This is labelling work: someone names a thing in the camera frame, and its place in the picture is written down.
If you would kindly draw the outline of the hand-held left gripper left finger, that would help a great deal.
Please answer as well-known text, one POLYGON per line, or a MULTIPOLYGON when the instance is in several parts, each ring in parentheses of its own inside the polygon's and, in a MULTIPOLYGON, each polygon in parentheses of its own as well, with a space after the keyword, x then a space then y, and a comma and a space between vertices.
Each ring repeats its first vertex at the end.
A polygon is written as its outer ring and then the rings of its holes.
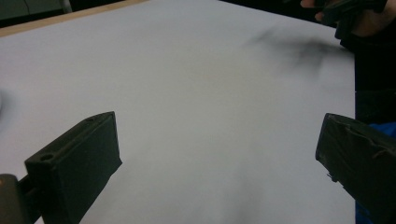
POLYGON ((46 224, 78 224, 121 165, 112 111, 84 119, 25 161, 46 224))

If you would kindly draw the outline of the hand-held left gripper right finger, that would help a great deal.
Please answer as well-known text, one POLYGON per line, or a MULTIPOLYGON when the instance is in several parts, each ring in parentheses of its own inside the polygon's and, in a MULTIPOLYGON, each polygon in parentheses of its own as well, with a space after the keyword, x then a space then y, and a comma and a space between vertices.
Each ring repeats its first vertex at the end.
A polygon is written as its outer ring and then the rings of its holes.
POLYGON ((368 211, 374 224, 396 224, 396 139, 358 120, 326 114, 316 160, 368 211))

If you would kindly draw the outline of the blue cloth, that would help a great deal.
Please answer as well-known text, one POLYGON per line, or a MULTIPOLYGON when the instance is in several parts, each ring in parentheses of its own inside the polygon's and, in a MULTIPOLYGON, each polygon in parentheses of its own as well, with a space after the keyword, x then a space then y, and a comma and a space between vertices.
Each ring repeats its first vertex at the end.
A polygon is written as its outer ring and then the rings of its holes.
MULTIPOLYGON (((370 124, 370 127, 396 139, 396 122, 370 124)), ((355 224, 374 224, 373 221, 368 218, 368 215, 368 210, 358 202, 355 202, 355 224)))

